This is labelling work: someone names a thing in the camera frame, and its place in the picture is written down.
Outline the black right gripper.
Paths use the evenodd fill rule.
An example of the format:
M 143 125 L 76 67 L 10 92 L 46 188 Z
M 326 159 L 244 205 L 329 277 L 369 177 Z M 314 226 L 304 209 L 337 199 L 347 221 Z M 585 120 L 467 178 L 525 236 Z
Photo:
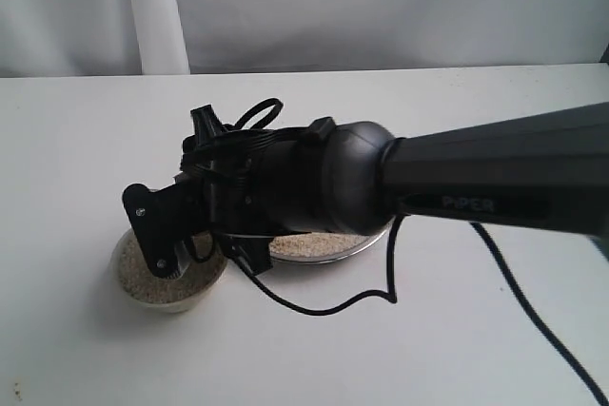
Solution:
M 123 206 L 150 273 L 181 278 L 196 252 L 193 237 L 213 227 L 230 235 L 332 232 L 324 207 L 322 168 L 333 132 L 323 117 L 307 126 L 270 128 L 280 106 L 253 106 L 235 123 L 219 120 L 211 106 L 191 110 L 192 136 L 183 141 L 181 170 L 199 181 L 161 190 L 132 184 Z

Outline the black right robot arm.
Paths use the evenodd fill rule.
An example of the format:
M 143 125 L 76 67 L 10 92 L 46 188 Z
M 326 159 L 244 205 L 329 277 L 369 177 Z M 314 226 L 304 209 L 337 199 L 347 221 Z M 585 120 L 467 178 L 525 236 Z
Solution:
M 150 272 L 181 277 L 209 233 L 254 274 L 274 238 L 369 236 L 401 215 L 603 238 L 608 232 L 604 103 L 412 138 L 373 122 L 274 129 L 270 98 L 236 123 L 191 111 L 176 182 L 128 186 L 122 201 Z

